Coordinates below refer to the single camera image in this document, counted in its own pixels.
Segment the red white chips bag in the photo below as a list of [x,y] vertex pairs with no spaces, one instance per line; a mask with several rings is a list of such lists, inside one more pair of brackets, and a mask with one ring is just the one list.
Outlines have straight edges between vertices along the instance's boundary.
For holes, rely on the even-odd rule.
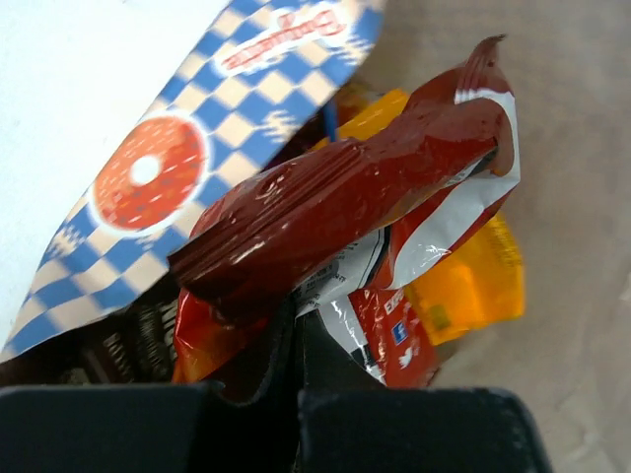
[[481,40],[378,131],[250,177],[200,215],[169,256],[180,287],[176,381],[229,362],[285,299],[303,315],[399,289],[490,220],[521,178],[499,43]]

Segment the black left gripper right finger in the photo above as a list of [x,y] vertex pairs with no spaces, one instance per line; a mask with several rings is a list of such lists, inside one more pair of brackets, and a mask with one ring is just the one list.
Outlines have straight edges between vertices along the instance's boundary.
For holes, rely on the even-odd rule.
[[296,322],[304,472],[549,472],[533,416],[501,388],[391,389],[315,312]]

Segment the orange yellow snack bag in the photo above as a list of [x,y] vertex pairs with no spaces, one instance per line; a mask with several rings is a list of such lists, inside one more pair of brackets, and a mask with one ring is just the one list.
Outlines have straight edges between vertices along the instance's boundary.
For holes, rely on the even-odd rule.
[[435,344],[523,314],[521,255],[497,215],[521,179],[515,97],[490,89],[456,92],[456,102],[471,100],[503,109],[507,171],[489,154],[400,220],[348,245],[301,286],[301,313],[339,307],[370,290],[403,292]]

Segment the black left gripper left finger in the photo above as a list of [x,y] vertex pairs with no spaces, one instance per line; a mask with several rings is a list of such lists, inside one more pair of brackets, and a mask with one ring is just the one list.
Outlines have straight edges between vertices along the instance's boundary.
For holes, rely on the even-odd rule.
[[8,387],[4,472],[288,472],[296,455],[294,305],[191,384]]

